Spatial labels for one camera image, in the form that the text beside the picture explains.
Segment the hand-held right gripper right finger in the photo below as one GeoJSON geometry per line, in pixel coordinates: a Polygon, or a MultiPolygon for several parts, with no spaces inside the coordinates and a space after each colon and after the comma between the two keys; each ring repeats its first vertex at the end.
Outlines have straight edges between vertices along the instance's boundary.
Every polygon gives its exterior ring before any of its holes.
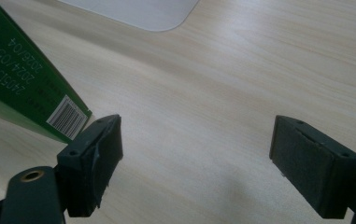
{"type": "Polygon", "coordinates": [[[278,115],[269,158],[321,217],[345,216],[356,152],[299,119],[278,115]]]}

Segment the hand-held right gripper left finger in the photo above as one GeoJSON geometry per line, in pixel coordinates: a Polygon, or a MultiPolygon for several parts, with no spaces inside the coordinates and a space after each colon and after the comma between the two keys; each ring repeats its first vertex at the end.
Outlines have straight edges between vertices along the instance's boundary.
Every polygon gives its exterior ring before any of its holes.
{"type": "Polygon", "coordinates": [[[94,121],[57,155],[57,174],[64,182],[69,216],[89,217],[100,206],[122,157],[118,114],[94,121]]]}

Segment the white flat mat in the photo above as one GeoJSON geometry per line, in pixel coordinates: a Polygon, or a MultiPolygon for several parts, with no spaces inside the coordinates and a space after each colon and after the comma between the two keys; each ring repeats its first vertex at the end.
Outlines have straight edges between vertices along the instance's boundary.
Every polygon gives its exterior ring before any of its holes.
{"type": "Polygon", "coordinates": [[[199,0],[59,0],[73,7],[151,32],[180,26],[199,0]]]}

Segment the green carton box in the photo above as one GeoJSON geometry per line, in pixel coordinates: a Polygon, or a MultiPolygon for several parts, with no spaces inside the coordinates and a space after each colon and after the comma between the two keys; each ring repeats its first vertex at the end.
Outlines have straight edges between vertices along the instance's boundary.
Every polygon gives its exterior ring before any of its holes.
{"type": "Polygon", "coordinates": [[[0,6],[0,119],[65,143],[92,112],[0,6]]]}

